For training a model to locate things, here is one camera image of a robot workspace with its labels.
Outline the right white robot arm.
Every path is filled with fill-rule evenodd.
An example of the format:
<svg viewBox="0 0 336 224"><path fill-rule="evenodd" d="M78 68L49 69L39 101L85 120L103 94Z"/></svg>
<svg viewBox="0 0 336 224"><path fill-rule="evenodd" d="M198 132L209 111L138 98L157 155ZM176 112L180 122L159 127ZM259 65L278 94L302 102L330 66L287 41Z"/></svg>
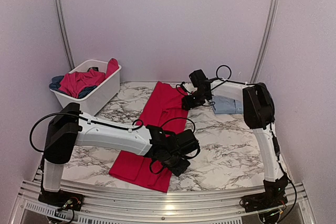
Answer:
<svg viewBox="0 0 336 224"><path fill-rule="evenodd" d="M240 101L245 124L253 131L264 164L264 188L260 203L271 207L280 199L289 178L280 161L280 145L275 134L275 105L262 82L247 83L214 77L209 79L201 69L189 74L195 91L182 98L182 108L191 110L212 101L213 92Z"/></svg>

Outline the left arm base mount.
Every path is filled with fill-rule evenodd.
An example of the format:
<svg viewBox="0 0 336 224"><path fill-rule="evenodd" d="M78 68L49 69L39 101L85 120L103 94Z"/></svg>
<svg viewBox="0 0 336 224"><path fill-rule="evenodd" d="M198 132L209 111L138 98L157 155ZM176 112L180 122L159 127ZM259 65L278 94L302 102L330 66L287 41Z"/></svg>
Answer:
<svg viewBox="0 0 336 224"><path fill-rule="evenodd" d="M84 196L78 193L72 193L64 190L59 192L49 192L43 190L39 196L38 201L52 205L61 209L73 209L80 211Z"/></svg>

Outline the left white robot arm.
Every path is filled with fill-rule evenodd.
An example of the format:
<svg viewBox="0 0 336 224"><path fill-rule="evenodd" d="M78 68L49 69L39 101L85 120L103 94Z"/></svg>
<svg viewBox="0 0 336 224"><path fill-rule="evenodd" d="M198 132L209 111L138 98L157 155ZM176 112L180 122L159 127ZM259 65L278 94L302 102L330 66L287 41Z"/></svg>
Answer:
<svg viewBox="0 0 336 224"><path fill-rule="evenodd" d="M82 112L78 103L70 103L60 112L39 119L31 128L29 139L35 128L49 120L45 146L43 179L41 189L54 205L66 202L66 193L60 189L64 166L70 161L75 146L96 146L126 151L159 162L163 168L180 176L201 151L194 130L181 133L165 130L161 126L145 125L137 119L131 125L106 121Z"/></svg>

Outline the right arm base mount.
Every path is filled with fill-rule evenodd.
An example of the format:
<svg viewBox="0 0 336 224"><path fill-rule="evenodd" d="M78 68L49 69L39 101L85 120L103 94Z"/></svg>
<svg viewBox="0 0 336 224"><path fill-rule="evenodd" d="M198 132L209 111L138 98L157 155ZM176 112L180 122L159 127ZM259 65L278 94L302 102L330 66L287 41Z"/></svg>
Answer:
<svg viewBox="0 0 336 224"><path fill-rule="evenodd" d="M279 196L266 196L266 193L258 193L243 196L239 202L245 212L266 210L273 207L284 206L288 203L286 194Z"/></svg>

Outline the light blue button shirt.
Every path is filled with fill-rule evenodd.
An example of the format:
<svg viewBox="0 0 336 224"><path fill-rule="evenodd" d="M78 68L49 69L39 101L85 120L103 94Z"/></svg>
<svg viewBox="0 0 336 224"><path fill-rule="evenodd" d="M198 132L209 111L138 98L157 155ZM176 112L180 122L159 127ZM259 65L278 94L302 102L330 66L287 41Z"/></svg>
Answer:
<svg viewBox="0 0 336 224"><path fill-rule="evenodd" d="M231 98L213 96L212 109L215 114L243 114L243 104Z"/></svg>

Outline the red t-shirt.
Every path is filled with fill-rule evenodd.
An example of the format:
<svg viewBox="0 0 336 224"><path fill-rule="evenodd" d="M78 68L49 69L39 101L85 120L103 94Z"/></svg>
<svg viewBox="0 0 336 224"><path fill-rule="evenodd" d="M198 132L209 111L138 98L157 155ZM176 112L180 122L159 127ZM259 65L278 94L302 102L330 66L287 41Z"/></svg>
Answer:
<svg viewBox="0 0 336 224"><path fill-rule="evenodd" d="M157 82L140 120L145 125L163 126L164 130L181 133L186 126L188 112L182 109L182 89ZM166 193L172 172L156 161L150 171L151 159L121 151L109 170L109 175L140 187Z"/></svg>

